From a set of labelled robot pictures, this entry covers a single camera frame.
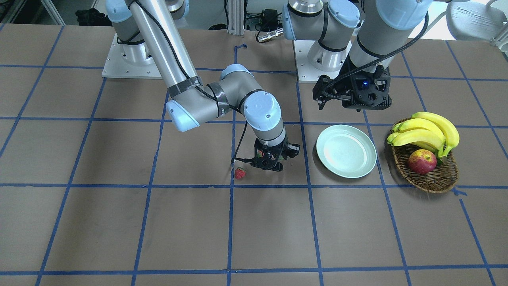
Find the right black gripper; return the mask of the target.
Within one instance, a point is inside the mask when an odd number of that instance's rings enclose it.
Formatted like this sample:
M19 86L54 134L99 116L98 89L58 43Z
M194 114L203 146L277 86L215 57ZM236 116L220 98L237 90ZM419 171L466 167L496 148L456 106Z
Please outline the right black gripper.
M256 139L254 151L255 154L251 161L252 167L281 172L284 167L279 160L287 160L287 158L296 157L300 152L300 145L291 144L287 139L283 139L283 141L277 145L268 146L262 144L259 139Z

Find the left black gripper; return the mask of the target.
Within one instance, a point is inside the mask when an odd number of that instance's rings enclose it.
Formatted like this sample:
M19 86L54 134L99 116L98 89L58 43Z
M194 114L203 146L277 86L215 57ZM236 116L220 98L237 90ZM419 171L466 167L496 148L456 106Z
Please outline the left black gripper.
M344 108L383 110L391 107L389 68L377 66L374 73L359 71L342 80L344 93L350 100L342 101Z

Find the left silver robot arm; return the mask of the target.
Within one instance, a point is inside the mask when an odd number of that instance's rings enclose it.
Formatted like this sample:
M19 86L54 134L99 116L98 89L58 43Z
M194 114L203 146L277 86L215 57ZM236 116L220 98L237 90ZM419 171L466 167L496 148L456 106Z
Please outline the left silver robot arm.
M319 110L331 100L343 107L383 110L392 105L389 65L416 43L429 23L430 0L289 0L285 38L313 41L308 59L321 71L312 89Z

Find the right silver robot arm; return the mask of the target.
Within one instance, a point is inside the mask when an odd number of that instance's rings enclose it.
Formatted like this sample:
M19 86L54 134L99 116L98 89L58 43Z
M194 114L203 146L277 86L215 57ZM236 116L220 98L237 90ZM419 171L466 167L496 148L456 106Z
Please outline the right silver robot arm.
M289 143L276 97L241 64L227 66L215 82L203 82L176 26L188 6L187 0L106 1L116 45L122 47L127 63L155 65L170 97L165 104L167 113L179 131L235 111L256 135L253 157L241 161L280 172L281 161L296 157L300 145Z

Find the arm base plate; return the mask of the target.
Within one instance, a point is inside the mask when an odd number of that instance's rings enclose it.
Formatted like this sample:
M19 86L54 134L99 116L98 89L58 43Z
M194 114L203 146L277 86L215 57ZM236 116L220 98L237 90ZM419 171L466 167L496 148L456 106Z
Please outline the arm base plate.
M338 76L352 43L338 52L323 49L317 41L294 41L293 46L299 83L316 83L322 75L332 79Z
M146 43L120 44L117 34L113 37L102 76L117 79L162 79Z

